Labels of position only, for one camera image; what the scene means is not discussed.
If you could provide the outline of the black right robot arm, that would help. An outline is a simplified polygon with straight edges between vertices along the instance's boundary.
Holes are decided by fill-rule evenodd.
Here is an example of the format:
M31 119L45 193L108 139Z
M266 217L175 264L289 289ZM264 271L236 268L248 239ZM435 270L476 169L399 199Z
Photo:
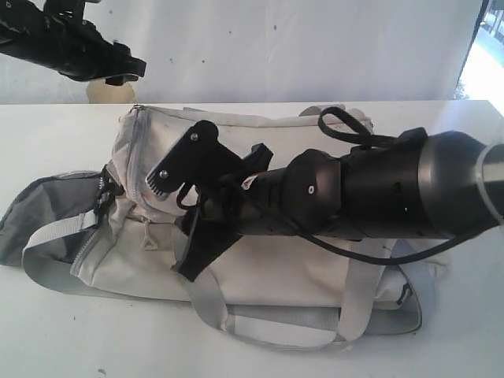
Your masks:
M191 129L156 174L178 198L191 188L198 194L176 222L189 238L177 272L195 280L245 235L298 236L321 248L329 237L441 241L414 254L419 261L502 220L501 146L421 128L350 142L342 157L308 149L271 169L263 144L239 157L216 135Z

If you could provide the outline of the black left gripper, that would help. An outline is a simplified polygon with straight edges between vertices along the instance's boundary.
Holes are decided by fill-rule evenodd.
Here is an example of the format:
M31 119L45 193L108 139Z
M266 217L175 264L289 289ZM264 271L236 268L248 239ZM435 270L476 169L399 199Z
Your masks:
M76 82L121 86L145 75L128 46L106 41L83 18L86 1L1 1L1 53L54 70Z

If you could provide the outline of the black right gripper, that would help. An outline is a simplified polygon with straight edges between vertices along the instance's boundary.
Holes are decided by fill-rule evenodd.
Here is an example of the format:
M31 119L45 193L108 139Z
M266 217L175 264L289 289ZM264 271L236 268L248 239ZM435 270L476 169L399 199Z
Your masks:
M347 161L308 149L286 167L270 170L272 152L256 145L241 157L244 170L220 179L215 197L194 187L196 205L177 222L189 240L175 270L190 281L246 235L341 237Z

